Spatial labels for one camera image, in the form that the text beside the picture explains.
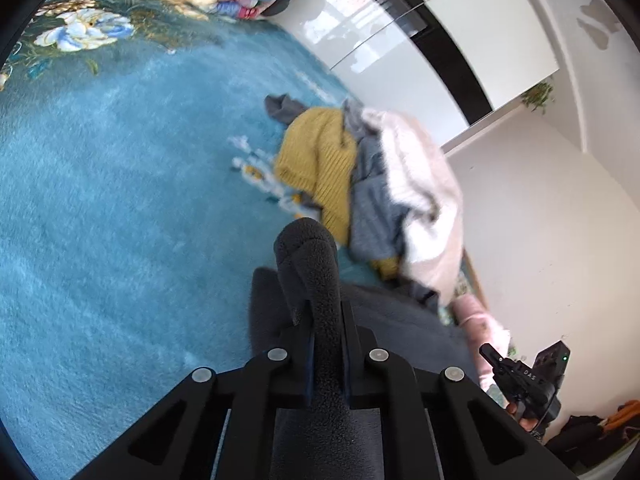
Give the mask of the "dark grey fleece garment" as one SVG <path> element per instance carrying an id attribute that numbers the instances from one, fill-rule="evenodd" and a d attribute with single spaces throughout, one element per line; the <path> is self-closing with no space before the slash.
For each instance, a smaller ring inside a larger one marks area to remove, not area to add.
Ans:
<path id="1" fill-rule="evenodd" d="M 344 395 L 342 301 L 358 325 L 412 366 L 439 373 L 453 365 L 471 379 L 477 371 L 464 331 L 446 326 L 405 292 L 346 284 L 338 276 L 336 245 L 317 221 L 290 223 L 274 243 L 277 266 L 258 268 L 250 292 L 250 344 L 255 353 L 277 347 L 304 315 L 314 323 L 314 393 L 306 410 L 276 418 L 273 479 L 381 479 L 380 418 L 352 411 Z"/>

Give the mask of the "orange and black clothes pile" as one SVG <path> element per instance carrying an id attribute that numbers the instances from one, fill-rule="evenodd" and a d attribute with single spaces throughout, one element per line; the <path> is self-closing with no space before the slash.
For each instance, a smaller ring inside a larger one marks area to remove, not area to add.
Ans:
<path id="1" fill-rule="evenodd" d="M 544 446 L 567 468 L 582 474 L 603 464 L 639 437 L 639 401 L 630 400 L 605 418 L 570 416 Z"/>

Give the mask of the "white fluffy garment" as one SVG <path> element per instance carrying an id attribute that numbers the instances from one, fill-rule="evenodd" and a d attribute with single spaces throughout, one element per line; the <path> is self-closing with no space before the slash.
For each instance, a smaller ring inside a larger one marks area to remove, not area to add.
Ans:
<path id="1" fill-rule="evenodd" d="M 463 194 L 445 154 L 411 116 L 366 108 L 363 122 L 378 135 L 390 200 L 408 209 L 401 223 L 399 273 L 439 294 L 445 307 L 463 255 Z"/>

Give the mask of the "teal floral bed blanket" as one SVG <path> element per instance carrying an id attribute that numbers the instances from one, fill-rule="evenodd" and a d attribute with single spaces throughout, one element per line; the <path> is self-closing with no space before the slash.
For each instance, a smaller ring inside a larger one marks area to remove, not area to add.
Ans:
<path id="1" fill-rule="evenodd" d="M 48 0 L 2 70 L 1 418 L 67 479 L 183 380 L 244 365 L 288 315 L 250 283 L 295 214 L 270 94 L 347 89 L 267 22 L 168 0 Z"/>

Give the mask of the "green plant on wardrobe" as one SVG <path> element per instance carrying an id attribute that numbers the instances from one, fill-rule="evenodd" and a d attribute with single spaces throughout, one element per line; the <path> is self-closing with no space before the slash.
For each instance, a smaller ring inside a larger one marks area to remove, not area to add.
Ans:
<path id="1" fill-rule="evenodd" d="M 546 79 L 526 90 L 521 96 L 521 103 L 532 112 L 546 114 L 548 106 L 554 102 L 554 85 Z"/>

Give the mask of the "white glossy wardrobe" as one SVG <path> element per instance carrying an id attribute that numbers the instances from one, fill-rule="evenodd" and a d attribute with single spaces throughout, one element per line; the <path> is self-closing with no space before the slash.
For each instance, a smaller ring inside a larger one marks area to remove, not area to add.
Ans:
<path id="1" fill-rule="evenodd" d="M 292 0 L 274 20 L 364 105 L 444 148 L 559 68 L 529 0 Z"/>

